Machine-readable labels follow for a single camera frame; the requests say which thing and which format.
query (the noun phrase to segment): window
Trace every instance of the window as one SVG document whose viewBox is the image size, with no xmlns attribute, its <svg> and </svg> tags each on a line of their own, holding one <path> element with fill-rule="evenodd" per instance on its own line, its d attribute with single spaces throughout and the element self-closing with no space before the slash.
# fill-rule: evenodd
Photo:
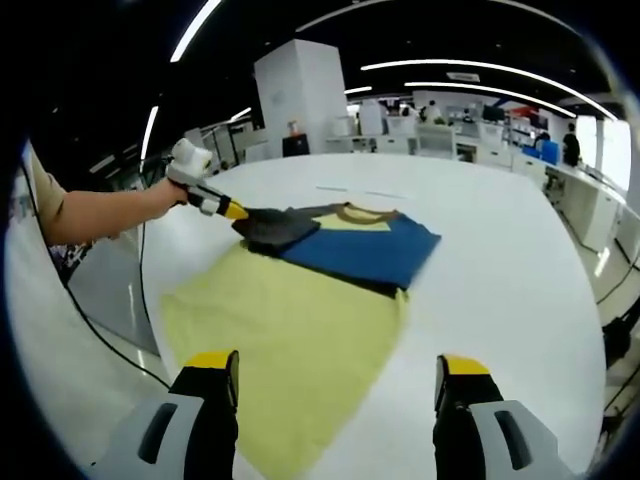
<svg viewBox="0 0 640 480">
<path fill-rule="evenodd" d="M 602 173 L 623 190 L 629 190 L 631 175 L 631 130 L 625 121 L 604 121 Z"/>
<path fill-rule="evenodd" d="M 582 161 L 586 165 L 596 168 L 596 151 L 598 149 L 596 117 L 579 116 L 576 122 L 576 137 L 580 143 Z"/>
</svg>

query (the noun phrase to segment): hand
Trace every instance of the hand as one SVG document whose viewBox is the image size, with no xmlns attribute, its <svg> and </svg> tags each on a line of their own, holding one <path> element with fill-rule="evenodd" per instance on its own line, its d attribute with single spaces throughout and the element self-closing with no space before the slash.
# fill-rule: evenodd
<svg viewBox="0 0 640 480">
<path fill-rule="evenodd" d="M 147 194 L 151 198 L 154 210 L 154 218 L 163 216 L 177 203 L 187 203 L 187 192 L 168 178 L 163 178 L 149 190 Z"/>
</svg>

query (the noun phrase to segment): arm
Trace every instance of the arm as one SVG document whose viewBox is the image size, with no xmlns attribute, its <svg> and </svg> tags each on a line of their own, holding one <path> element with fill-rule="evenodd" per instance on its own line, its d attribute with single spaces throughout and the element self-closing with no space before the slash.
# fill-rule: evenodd
<svg viewBox="0 0 640 480">
<path fill-rule="evenodd" d="M 144 191 L 65 193 L 56 214 L 43 224 L 45 240 L 78 244 L 117 235 L 186 201 L 186 192 L 166 178 Z"/>
</svg>

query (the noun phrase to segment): ceiling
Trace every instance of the ceiling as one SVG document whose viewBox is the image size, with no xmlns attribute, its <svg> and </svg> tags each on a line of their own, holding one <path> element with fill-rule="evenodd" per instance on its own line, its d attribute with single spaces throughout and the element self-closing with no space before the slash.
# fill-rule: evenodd
<svg viewBox="0 0 640 480">
<path fill-rule="evenodd" d="M 480 75 L 480 84 L 556 103 L 568 95 L 511 73 L 470 67 L 405 66 L 361 71 L 363 65 L 450 58 L 507 65 L 549 77 L 582 93 L 608 91 L 583 41 L 530 12 L 478 0 L 393 0 L 296 28 L 352 0 L 224 0 L 187 48 L 173 50 L 205 0 L 83 2 L 56 10 L 46 26 L 33 101 L 33 141 L 45 166 L 67 188 L 94 186 L 142 143 L 152 106 L 159 106 L 149 152 L 189 128 L 228 119 L 246 107 L 259 112 L 253 64 L 292 38 L 339 48 L 347 88 L 403 93 L 407 81 L 451 81 L 447 71 Z M 576 107 L 587 114 L 591 107 Z M 117 162 L 91 175 L 109 154 Z"/>
</svg>

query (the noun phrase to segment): white table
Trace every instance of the white table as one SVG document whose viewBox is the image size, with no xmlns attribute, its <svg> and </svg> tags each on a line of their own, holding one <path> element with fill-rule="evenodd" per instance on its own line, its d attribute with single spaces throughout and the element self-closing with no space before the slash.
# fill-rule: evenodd
<svg viewBox="0 0 640 480">
<path fill-rule="evenodd" d="M 531 182 L 460 162 L 340 154 L 243 165 L 211 184 L 254 207 L 348 200 L 397 208 L 442 235 L 411 287 L 396 351 L 305 478 L 435 479 L 435 365 L 444 352 L 487 365 L 504 397 L 523 402 L 555 433 L 569 467 L 586 470 L 604 406 L 600 322 L 578 253 Z M 239 236 L 227 220 L 190 207 L 150 222 L 146 236 L 147 305 L 175 376 L 160 296 L 209 268 Z"/>
</svg>

